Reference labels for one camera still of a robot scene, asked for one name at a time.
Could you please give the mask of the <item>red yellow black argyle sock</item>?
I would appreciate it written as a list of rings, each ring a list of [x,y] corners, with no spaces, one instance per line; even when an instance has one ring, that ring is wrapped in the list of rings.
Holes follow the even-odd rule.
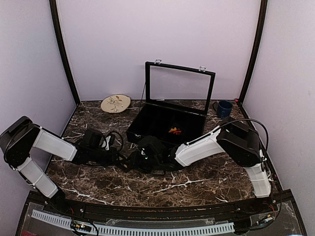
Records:
[[[168,131],[168,133],[170,134],[174,134],[174,135],[182,135],[182,130],[179,127],[171,127],[170,130]]]

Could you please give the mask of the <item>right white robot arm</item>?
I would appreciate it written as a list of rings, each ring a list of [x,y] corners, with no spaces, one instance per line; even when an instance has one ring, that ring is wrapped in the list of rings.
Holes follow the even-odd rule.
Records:
[[[173,148],[166,148],[154,136],[147,136],[129,156],[132,169],[150,174],[152,171],[172,172],[219,153],[226,153],[244,168],[252,183],[251,203],[255,213],[262,213],[270,205],[272,185],[266,171],[267,150],[260,145],[259,133],[246,125],[246,119],[227,117],[205,135]]]

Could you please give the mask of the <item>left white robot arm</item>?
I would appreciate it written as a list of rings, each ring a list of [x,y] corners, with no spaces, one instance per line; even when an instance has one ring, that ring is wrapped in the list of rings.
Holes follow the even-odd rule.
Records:
[[[51,199],[50,206],[58,214],[66,214],[69,202],[63,199],[63,191],[31,158],[31,150],[36,148],[76,165],[95,162],[100,166],[111,166],[119,164],[123,158],[121,149],[113,146],[117,134],[112,131],[104,135],[89,128],[80,140],[72,143],[22,116],[1,134],[0,148],[10,168]]]

